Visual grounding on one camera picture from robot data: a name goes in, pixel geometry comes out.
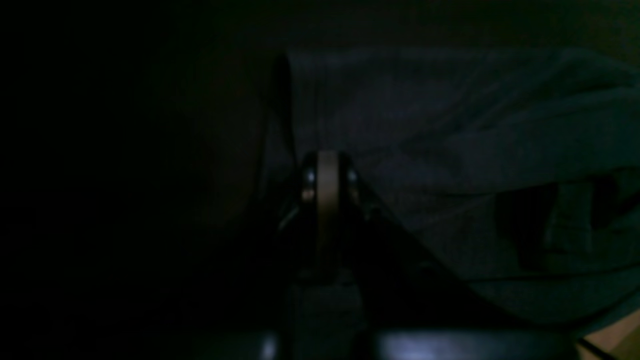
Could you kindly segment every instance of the black cable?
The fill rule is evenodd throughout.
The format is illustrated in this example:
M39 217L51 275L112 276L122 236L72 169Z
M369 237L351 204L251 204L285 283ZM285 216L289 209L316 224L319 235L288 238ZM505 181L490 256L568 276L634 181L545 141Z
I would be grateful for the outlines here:
M617 360L615 356L602 351L599 347L595 346L584 338L579 339L578 344L580 344L580 346L589 350L589 352L591 352L593 355L596 355L602 360Z

